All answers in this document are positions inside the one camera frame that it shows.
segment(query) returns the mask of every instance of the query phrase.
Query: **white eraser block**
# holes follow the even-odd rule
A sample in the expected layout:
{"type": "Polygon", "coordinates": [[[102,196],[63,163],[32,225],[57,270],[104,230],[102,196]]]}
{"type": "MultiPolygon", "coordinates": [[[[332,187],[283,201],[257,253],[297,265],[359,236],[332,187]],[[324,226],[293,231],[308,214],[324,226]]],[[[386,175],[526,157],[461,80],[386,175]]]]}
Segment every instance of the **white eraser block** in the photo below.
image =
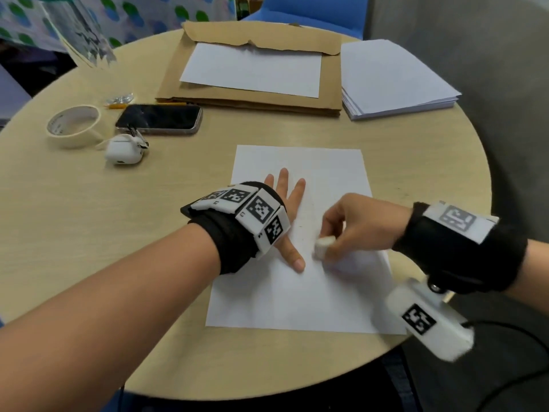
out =
{"type": "Polygon", "coordinates": [[[315,242],[315,258],[319,260],[324,260],[324,256],[326,255],[326,250],[328,250],[328,247],[330,247],[332,244],[335,243],[335,236],[329,235],[328,237],[322,237],[317,239],[315,242]]]}

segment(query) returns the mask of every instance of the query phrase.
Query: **blue chair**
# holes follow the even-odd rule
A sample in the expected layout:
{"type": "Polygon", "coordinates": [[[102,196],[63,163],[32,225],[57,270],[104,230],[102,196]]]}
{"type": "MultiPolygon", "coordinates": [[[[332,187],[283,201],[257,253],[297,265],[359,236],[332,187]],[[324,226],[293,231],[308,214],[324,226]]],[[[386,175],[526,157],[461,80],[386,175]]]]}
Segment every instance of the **blue chair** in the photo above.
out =
{"type": "Polygon", "coordinates": [[[299,23],[362,40],[368,0],[264,0],[244,20],[299,23]]]}

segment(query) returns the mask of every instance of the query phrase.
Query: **smartphone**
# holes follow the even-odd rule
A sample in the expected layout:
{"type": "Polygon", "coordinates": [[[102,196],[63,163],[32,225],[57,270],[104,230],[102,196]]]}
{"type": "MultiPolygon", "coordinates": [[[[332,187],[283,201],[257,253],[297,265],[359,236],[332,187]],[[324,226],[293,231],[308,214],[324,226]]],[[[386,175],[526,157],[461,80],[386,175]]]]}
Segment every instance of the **smartphone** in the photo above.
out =
{"type": "Polygon", "coordinates": [[[195,134],[201,122],[202,108],[197,105],[131,104],[115,126],[128,134],[129,127],[142,134],[195,134]]]}

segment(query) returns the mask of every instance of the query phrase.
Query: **chair backrest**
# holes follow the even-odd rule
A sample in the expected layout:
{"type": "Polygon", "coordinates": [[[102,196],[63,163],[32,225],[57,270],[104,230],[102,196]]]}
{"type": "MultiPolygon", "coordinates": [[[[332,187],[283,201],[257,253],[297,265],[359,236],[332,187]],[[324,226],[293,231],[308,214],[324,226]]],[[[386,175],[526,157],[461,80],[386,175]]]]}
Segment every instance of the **chair backrest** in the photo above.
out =
{"type": "Polygon", "coordinates": [[[264,0],[261,8],[362,30],[368,0],[264,0]]]}

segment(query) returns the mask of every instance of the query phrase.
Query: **cardboard folder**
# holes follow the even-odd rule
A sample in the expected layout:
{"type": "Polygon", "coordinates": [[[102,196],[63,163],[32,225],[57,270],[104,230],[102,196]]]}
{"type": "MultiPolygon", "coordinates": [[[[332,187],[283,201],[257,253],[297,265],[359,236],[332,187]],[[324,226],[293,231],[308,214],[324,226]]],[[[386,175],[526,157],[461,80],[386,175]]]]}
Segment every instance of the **cardboard folder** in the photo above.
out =
{"type": "Polygon", "coordinates": [[[159,103],[193,102],[239,108],[285,110],[321,115],[339,115],[341,110],[341,36],[309,27],[259,21],[185,22],[184,34],[168,65],[156,95],[159,103]],[[271,92],[222,88],[180,82],[179,79],[197,42],[221,43],[276,50],[321,52],[318,98],[271,92]]]}

